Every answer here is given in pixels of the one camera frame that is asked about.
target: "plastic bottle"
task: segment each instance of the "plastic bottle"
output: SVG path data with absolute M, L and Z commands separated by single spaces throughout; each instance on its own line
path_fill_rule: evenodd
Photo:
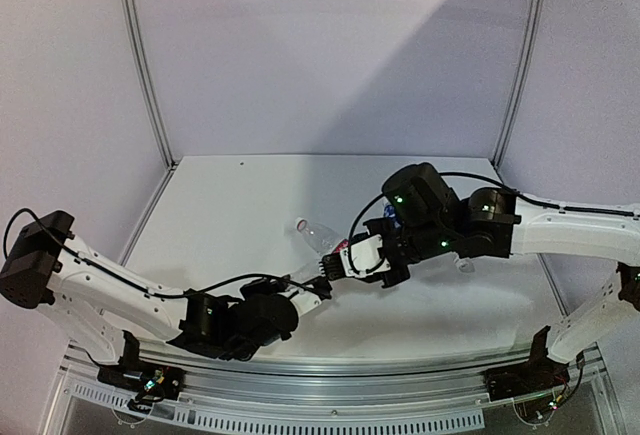
M 320 260 L 314 260 L 300 267 L 295 272 L 289 274 L 291 280 L 298 283 L 306 283 L 316 277 L 322 276 L 320 269 Z
M 296 219 L 296 230 L 318 255 L 339 252 L 348 245 L 348 241 L 320 223 L 309 222 L 304 218 Z

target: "gray wall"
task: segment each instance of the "gray wall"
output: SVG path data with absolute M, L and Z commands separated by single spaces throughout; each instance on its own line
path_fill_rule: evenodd
M 64 209 L 117 259 L 163 173 L 120 0 L 0 0 L 0 32 L 2 230 Z M 0 432 L 37 432 L 66 344 L 0 297 Z
M 502 172 L 562 200 L 640 201 L 640 0 L 544 0 L 526 91 Z M 614 264 L 553 256 L 575 308 Z M 640 433 L 640 326 L 600 344 L 629 433 Z
M 177 155 L 490 156 L 529 0 L 137 0 Z

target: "white robotic arm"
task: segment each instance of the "white robotic arm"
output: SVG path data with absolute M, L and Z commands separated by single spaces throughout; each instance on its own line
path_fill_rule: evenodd
M 167 373 L 140 361 L 137 340 L 107 323 L 94 306 L 192 353 L 247 360 L 259 347 L 288 339 L 299 317 L 330 299 L 331 283 L 342 278 L 391 287 L 410 277 L 409 265 L 447 252 L 470 258 L 564 253 L 619 262 L 602 290 L 536 335 L 528 362 L 487 372 L 492 398 L 552 387 L 559 373 L 568 379 L 567 364 L 586 346 L 638 317 L 640 205 L 567 205 L 506 187 L 483 188 L 459 200 L 443 181 L 447 175 L 465 174 L 439 174 L 422 164 L 390 177 L 382 193 L 399 225 L 387 218 L 368 220 L 367 233 L 354 237 L 356 220 L 351 245 L 325 256 L 309 280 L 245 275 L 201 290 L 145 280 L 75 237 L 68 214 L 54 212 L 38 220 L 31 212 L 36 222 L 21 231 L 8 255 L 0 293 L 62 326 L 101 366 L 101 381 L 134 391 L 164 383 L 167 398 L 177 396 L 181 370 Z M 207 293 L 245 279 L 256 280 L 240 289 L 243 298 Z
M 560 207 L 567 205 L 539 201 Z M 585 211 L 542 208 L 518 200 L 516 213 L 522 221 L 513 229 L 512 253 L 582 255 L 614 260 L 622 266 L 640 267 L 640 205 L 571 206 Z M 602 213 L 587 211 L 594 209 Z M 634 216 L 609 214 L 612 212 L 628 212 Z M 622 284 L 622 273 L 613 273 L 589 300 L 553 324 L 546 343 L 551 360 L 569 363 L 606 333 L 638 318 L 640 312 L 633 302 L 620 297 Z

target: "white table surface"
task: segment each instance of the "white table surface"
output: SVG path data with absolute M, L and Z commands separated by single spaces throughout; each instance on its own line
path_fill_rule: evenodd
M 294 230 L 296 217 L 346 235 L 388 176 L 421 161 L 497 178 L 485 159 L 186 157 L 127 266 L 165 286 L 196 289 L 243 273 L 286 274 L 315 258 Z M 482 185 L 448 182 L 461 198 Z M 381 212 L 382 204 L 365 219 Z M 535 256 L 474 263 L 475 273 L 462 274 L 445 255 L 413 266 L 409 281 L 387 290 L 336 282 L 332 301 L 303 317 L 291 340 L 261 349 L 254 360 L 386 362 L 504 352 L 560 315 Z

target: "black bracket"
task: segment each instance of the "black bracket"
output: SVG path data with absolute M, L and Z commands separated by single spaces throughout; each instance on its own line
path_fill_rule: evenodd
M 618 298 L 626 300 L 640 311 L 640 267 L 630 267 L 619 263 L 618 273 L 620 273 L 622 281 L 622 290 L 618 294 Z
M 99 365 L 98 381 L 106 385 L 132 392 L 144 390 L 147 382 L 156 376 L 157 371 L 164 373 L 159 385 L 163 398 L 177 400 L 182 390 L 184 370 L 165 365 L 157 365 L 140 360 L 140 342 L 131 333 L 124 331 L 124 353 L 118 365 Z
M 536 333 L 529 359 L 523 363 L 489 369 L 484 379 L 491 401 L 548 390 L 569 382 L 569 364 L 548 358 L 547 334 L 551 327 Z

